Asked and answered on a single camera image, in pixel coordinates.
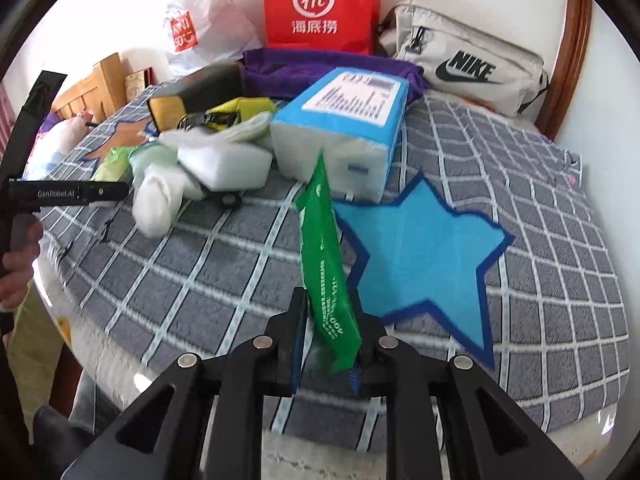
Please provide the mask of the left hand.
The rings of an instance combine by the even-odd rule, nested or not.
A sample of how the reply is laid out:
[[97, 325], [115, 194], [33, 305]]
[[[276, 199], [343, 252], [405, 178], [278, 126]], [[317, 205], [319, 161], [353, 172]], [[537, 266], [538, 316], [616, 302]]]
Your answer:
[[40, 255], [40, 240], [43, 237], [41, 222], [31, 214], [23, 214], [17, 219], [22, 244], [7, 252], [2, 263], [6, 276], [1, 279], [1, 311], [13, 312], [25, 300], [28, 286], [34, 275], [32, 264]]

